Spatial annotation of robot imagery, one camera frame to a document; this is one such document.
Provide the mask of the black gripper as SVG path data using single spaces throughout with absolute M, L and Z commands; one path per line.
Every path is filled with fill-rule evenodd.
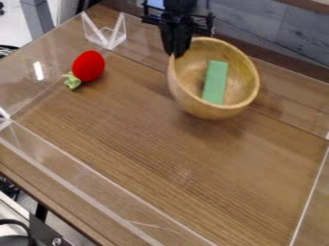
M 169 55 L 174 52 L 180 58 L 185 54 L 193 33 L 214 34 L 216 15 L 210 11 L 210 0 L 143 0 L 142 7 L 142 21 L 160 26 L 164 49 Z M 192 27 L 182 24 L 188 21 Z

